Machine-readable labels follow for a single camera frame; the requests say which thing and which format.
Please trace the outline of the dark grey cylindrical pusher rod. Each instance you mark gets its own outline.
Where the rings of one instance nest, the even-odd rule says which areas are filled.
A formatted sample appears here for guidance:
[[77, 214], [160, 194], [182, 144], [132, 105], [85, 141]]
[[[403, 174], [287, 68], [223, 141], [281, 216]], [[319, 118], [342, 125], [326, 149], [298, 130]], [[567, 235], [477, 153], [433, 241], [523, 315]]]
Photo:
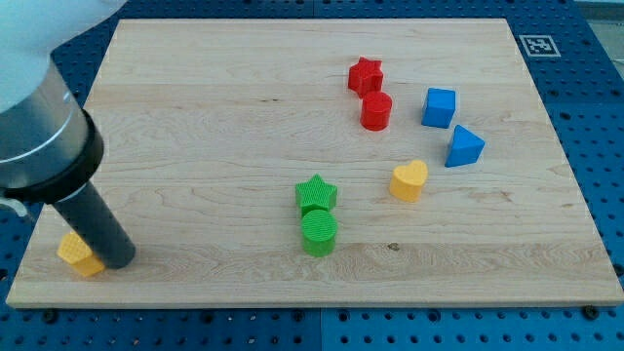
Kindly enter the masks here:
[[126, 267], [135, 257], [136, 246], [90, 182], [53, 207], [107, 268]]

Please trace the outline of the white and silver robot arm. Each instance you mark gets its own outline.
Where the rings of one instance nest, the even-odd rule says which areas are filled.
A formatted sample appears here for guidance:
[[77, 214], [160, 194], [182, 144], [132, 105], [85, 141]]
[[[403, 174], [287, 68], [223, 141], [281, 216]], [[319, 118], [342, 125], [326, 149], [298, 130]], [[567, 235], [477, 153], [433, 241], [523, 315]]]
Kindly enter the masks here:
[[1, 206], [53, 206], [111, 269], [136, 247], [91, 183], [104, 142], [54, 64], [58, 46], [110, 18], [123, 0], [1, 4]]

